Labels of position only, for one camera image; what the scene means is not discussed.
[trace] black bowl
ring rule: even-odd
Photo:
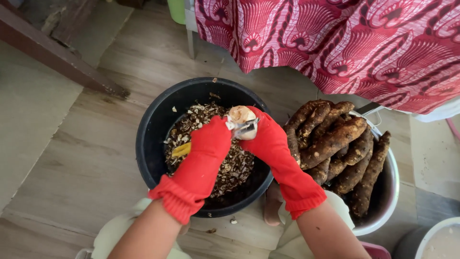
[[[168,171],[163,141],[190,106],[215,101],[225,108],[237,105],[255,106],[270,113],[267,105],[253,91],[230,80],[217,78],[213,82],[213,79],[199,77],[180,82],[164,91],[147,108],[136,137],[136,160],[142,178],[150,189]],[[209,93],[217,94],[220,99],[211,97]],[[233,214],[260,197],[272,180],[270,167],[256,158],[253,171],[245,183],[220,197],[207,198],[203,208],[194,216],[215,218]]]

